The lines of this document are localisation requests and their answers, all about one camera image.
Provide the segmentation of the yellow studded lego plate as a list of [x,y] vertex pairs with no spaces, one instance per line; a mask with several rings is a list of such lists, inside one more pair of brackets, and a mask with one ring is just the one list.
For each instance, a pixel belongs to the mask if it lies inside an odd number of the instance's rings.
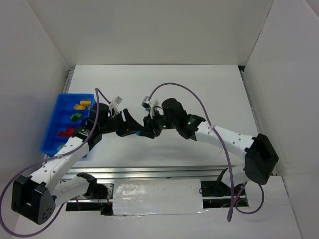
[[87,106],[83,106],[83,105],[79,105],[79,104],[76,104],[73,109],[75,110],[80,110],[80,111],[84,111],[84,110],[87,110],[88,107]]

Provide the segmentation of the long yellow lego brick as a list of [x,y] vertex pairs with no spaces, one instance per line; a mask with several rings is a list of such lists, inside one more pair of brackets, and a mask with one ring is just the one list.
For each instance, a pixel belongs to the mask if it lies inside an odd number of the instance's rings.
[[90,107],[91,101],[80,101],[80,105],[83,107]]

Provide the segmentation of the red rounded lego brick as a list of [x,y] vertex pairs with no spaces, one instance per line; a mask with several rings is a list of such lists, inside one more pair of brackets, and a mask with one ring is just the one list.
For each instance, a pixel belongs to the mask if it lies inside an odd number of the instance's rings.
[[74,131],[75,131],[75,128],[68,127],[65,132],[72,135]]

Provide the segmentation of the long red lego brick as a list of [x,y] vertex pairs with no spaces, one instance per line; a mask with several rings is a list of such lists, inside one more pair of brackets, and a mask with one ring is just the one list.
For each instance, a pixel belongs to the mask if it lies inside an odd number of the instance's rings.
[[64,132],[64,131],[61,131],[58,136],[59,137],[71,137],[71,133],[68,133],[68,132]]

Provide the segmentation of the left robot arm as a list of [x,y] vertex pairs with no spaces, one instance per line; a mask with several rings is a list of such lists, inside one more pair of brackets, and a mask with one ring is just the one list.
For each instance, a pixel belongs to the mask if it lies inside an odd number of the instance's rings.
[[85,172],[71,180],[63,176],[83,156],[87,155],[107,133],[126,136],[142,130],[142,126],[127,109],[115,113],[106,104],[94,104],[89,116],[73,132],[65,145],[41,168],[25,177],[19,175],[13,182],[11,208],[38,225],[45,223],[57,206],[77,196],[93,198],[103,192],[105,186]]

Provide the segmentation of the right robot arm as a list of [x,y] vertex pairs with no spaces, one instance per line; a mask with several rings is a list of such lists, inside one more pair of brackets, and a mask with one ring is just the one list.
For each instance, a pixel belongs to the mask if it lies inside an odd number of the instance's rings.
[[206,119],[188,114],[174,98],[159,105],[157,100],[145,97],[142,106],[149,114],[143,119],[144,127],[139,132],[140,136],[155,138],[162,130],[175,129],[185,139],[226,148],[228,153],[242,160],[242,164],[231,170],[222,170],[216,181],[203,183],[200,190],[203,196],[229,196],[231,186],[238,192],[240,186],[248,181],[267,184],[279,158],[264,134],[244,135],[219,126],[210,126]]

